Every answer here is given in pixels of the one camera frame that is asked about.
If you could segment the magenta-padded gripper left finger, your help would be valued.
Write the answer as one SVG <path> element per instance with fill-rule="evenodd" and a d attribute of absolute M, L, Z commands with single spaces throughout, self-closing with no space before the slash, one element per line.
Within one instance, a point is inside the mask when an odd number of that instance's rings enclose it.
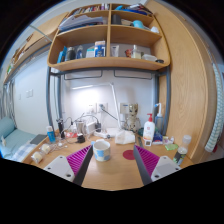
<path fill-rule="evenodd" d="M 65 157 L 59 155 L 44 170 L 81 186 L 93 156 L 91 145 Z"/>

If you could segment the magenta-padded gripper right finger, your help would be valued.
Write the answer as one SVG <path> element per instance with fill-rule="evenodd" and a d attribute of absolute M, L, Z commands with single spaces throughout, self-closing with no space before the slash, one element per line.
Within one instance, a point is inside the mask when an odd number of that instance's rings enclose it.
<path fill-rule="evenodd" d="M 143 185 L 148 185 L 180 170 L 180 167 L 168 156 L 159 157 L 140 146 L 134 146 L 133 154 Z"/>

